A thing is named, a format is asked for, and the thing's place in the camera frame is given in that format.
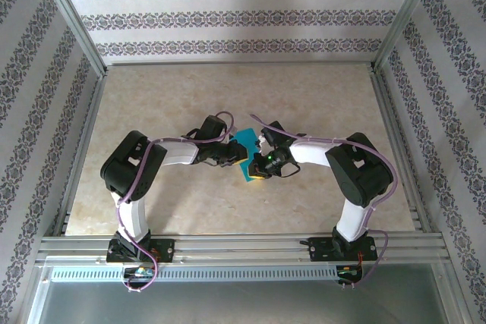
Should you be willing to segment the aluminium frame post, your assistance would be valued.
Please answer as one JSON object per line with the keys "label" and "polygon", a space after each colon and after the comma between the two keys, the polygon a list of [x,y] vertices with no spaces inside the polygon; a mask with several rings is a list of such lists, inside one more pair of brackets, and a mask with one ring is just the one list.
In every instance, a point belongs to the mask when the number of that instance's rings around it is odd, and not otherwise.
{"label": "aluminium frame post", "polygon": [[80,44],[84,54],[87,56],[88,61],[93,66],[96,74],[99,77],[104,77],[107,72],[106,64],[84,26],[73,2],[71,0],[55,0],[55,2],[62,13],[62,17],[65,19],[66,24],[71,28],[76,40]]}
{"label": "aluminium frame post", "polygon": [[379,70],[383,67],[389,54],[391,53],[393,47],[395,46],[397,39],[402,34],[403,29],[409,22],[412,14],[417,7],[420,0],[404,0],[399,11],[396,14],[395,19],[391,23],[390,29],[388,30],[374,60],[371,62],[371,72],[377,74]]}

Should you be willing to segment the aluminium back frame rail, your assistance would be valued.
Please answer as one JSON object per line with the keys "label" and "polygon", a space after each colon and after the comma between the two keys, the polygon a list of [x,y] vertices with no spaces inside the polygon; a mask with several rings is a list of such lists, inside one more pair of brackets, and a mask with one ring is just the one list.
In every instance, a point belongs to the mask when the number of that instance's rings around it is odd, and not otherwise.
{"label": "aluminium back frame rail", "polygon": [[108,68],[114,67],[136,67],[136,66],[169,66],[169,65],[256,65],[256,64],[282,64],[282,65],[304,65],[304,64],[322,64],[322,65],[364,65],[372,68],[374,63],[371,61],[144,61],[144,62],[114,62],[106,65]]}

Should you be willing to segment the blue square paper sheet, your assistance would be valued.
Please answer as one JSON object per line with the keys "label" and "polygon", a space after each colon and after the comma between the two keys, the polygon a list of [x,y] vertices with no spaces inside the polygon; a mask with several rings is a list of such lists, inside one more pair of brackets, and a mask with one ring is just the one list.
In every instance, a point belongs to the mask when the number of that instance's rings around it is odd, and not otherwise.
{"label": "blue square paper sheet", "polygon": [[244,146],[248,152],[248,161],[239,165],[241,172],[246,182],[250,182],[248,179],[248,167],[254,160],[254,154],[260,153],[259,140],[252,128],[239,130],[233,137],[239,144]]}

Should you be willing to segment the aluminium right frame post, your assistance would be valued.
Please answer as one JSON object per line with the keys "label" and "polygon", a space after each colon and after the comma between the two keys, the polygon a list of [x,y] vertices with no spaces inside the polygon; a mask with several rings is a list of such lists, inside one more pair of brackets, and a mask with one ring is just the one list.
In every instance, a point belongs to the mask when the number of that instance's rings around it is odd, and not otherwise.
{"label": "aluminium right frame post", "polygon": [[393,47],[395,46],[397,39],[402,34],[403,29],[409,22],[412,14],[417,7],[420,0],[404,0],[399,11],[396,14],[395,19],[391,23],[390,29],[388,30],[374,60],[371,62],[371,72],[377,74],[379,70],[383,67],[389,54],[391,53]]}

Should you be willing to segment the grey metal sheet panel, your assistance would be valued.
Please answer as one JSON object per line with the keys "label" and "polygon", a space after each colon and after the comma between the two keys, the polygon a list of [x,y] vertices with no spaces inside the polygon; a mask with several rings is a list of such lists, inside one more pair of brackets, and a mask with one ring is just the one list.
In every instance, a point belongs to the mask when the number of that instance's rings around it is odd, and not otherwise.
{"label": "grey metal sheet panel", "polygon": [[37,288],[25,324],[471,324],[442,265],[383,265],[357,288],[336,282],[117,282]]}

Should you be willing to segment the aluminium right side rail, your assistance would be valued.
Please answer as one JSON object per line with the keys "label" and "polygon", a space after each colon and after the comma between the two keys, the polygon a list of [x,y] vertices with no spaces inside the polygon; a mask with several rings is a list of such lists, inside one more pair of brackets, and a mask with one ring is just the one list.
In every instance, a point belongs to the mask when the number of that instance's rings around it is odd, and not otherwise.
{"label": "aluminium right side rail", "polygon": [[400,133],[399,119],[393,113],[393,104],[387,94],[385,83],[374,71],[370,72],[370,77],[415,230],[422,233],[436,233],[437,229],[431,224],[422,201],[418,183],[406,153],[406,145],[403,143]]}

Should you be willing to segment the aluminium left side rail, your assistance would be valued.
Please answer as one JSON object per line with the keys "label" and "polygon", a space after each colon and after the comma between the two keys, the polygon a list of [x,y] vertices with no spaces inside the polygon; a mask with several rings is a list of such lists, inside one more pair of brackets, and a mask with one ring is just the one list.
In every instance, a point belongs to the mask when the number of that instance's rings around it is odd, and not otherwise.
{"label": "aluminium left side rail", "polygon": [[71,160],[68,180],[63,187],[62,199],[60,200],[54,219],[52,220],[49,229],[46,231],[46,237],[59,237],[63,235],[64,226],[66,225],[66,221],[69,220],[68,216],[71,214],[72,205],[79,185],[90,138],[93,133],[96,115],[106,85],[106,78],[107,74],[98,78],[96,87],[91,94],[89,108],[87,109],[84,122],[80,129],[80,136],[77,141],[74,157]]}

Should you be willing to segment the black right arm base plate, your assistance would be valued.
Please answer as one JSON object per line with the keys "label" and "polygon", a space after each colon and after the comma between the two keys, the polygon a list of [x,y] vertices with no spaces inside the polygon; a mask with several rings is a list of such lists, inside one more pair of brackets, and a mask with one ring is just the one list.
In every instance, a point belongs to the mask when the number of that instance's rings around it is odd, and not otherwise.
{"label": "black right arm base plate", "polygon": [[310,237],[308,239],[311,262],[345,262],[362,260],[373,262],[378,258],[372,237],[362,237],[355,242],[341,241],[337,237]]}

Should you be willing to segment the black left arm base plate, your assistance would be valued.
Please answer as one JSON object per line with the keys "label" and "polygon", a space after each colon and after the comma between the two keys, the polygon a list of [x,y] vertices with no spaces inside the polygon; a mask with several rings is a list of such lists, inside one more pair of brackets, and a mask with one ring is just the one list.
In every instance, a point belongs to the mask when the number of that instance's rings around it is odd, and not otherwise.
{"label": "black left arm base plate", "polygon": [[[150,239],[140,242],[142,248],[155,257],[158,263],[171,263],[175,241],[172,239]],[[150,263],[152,260],[144,252],[141,252],[130,242],[124,245],[124,241],[111,239],[106,254],[107,263]]]}

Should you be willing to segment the small circuit board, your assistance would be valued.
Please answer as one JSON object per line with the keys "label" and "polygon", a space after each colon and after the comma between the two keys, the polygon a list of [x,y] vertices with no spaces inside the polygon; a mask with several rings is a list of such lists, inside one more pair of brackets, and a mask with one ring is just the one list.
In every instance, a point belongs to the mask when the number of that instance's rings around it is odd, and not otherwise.
{"label": "small circuit board", "polygon": [[337,275],[340,283],[345,285],[355,284],[362,279],[363,269],[361,265],[337,266]]}
{"label": "small circuit board", "polygon": [[131,278],[142,278],[149,279],[155,275],[155,270],[153,268],[139,266],[139,267],[129,267],[124,270],[124,279]]}

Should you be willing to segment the aluminium left frame post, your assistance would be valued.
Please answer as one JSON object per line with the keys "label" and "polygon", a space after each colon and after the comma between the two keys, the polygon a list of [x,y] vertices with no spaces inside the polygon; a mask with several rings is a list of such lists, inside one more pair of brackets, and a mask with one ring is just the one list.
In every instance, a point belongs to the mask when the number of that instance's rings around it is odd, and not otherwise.
{"label": "aluminium left frame post", "polygon": [[66,24],[71,28],[76,40],[80,44],[84,54],[87,56],[88,61],[93,66],[96,74],[99,77],[104,77],[107,72],[106,64],[84,26],[73,2],[71,0],[55,0],[55,2],[62,13],[62,17],[65,19]]}

